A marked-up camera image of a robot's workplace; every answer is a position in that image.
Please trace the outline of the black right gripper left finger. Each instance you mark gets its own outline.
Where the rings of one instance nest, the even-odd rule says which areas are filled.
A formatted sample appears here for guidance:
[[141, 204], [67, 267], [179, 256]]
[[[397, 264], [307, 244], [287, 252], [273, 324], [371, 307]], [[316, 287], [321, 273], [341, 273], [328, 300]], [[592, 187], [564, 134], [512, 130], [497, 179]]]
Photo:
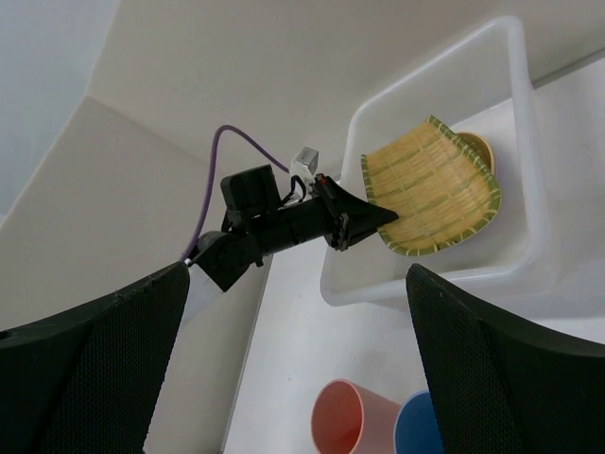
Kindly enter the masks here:
[[189, 284], [177, 262], [2, 331], [2, 452], [143, 452]]

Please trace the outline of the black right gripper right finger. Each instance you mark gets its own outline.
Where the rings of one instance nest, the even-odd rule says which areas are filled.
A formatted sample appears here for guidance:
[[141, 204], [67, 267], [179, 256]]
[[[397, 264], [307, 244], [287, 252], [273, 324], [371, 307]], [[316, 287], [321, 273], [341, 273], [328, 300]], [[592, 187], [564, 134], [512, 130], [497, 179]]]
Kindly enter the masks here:
[[414, 264], [406, 294], [447, 453], [601, 453], [604, 346]]

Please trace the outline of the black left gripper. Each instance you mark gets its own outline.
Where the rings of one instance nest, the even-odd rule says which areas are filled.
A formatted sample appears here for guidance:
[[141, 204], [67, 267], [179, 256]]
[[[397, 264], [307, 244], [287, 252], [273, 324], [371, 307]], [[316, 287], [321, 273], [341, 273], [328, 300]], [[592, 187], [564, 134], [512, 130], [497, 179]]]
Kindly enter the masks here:
[[278, 251], [321, 236], [331, 248], [346, 251], [397, 219], [394, 211], [361, 200], [329, 176], [320, 173], [310, 185], [292, 176], [279, 210]]

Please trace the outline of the fan-shaped bamboo tray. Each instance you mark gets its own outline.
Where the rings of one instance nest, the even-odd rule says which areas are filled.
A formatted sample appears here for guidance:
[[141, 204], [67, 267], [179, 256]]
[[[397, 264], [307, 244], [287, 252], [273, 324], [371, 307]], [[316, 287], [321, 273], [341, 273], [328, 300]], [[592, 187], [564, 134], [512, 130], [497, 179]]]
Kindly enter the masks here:
[[436, 116], [360, 156], [369, 203], [398, 218], [378, 228], [395, 253], [422, 256], [458, 245], [485, 228], [501, 189], [475, 150]]

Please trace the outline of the blue plastic cup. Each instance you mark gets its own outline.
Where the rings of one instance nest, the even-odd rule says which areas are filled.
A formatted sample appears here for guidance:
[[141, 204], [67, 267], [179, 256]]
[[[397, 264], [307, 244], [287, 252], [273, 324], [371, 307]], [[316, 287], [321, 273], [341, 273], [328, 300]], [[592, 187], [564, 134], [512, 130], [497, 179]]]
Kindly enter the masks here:
[[401, 407], [393, 429], [396, 454], [444, 454], [429, 391], [413, 394]]

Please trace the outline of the round bamboo tray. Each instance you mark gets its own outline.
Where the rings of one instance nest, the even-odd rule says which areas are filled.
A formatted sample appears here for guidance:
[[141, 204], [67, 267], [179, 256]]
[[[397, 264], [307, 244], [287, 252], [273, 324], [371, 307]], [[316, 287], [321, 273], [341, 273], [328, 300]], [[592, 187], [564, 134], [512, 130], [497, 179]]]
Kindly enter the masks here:
[[480, 135], [472, 132], [458, 132], [457, 136], [469, 145], [481, 158], [492, 174], [495, 173], [495, 159], [491, 146]]

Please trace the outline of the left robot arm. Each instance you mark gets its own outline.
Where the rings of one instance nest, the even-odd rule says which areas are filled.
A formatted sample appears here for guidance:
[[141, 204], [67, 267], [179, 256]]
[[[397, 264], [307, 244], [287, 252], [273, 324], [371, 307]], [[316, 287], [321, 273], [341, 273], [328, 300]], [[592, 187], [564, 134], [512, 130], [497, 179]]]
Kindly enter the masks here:
[[263, 266], [267, 256], [319, 237], [345, 251], [398, 218], [321, 173], [305, 187], [309, 198], [293, 203], [279, 196], [271, 166], [226, 177], [220, 187], [226, 203], [221, 229], [200, 235], [185, 256], [192, 287], [182, 324], [218, 300], [250, 265]]

